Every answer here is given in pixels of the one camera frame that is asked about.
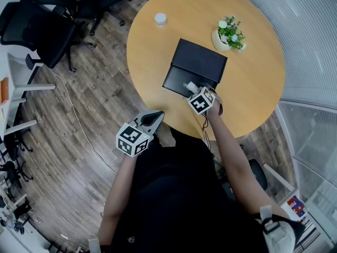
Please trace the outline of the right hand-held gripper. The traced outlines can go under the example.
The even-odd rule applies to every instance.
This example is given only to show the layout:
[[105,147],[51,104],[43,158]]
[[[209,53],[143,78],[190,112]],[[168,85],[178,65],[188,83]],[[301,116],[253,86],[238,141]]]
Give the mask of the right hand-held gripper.
[[207,114],[207,111],[214,105],[214,102],[218,101],[220,104],[219,115],[222,115],[222,100],[209,84],[199,87],[196,84],[187,84],[187,89],[193,93],[187,99],[187,102],[196,114]]

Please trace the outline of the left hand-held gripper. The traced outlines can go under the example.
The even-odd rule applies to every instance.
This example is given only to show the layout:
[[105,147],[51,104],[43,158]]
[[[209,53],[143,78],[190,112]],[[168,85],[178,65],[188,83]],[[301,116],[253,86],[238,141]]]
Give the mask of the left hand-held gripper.
[[129,123],[124,123],[116,134],[116,147],[130,157],[135,157],[148,148],[165,113],[160,110],[140,112]]

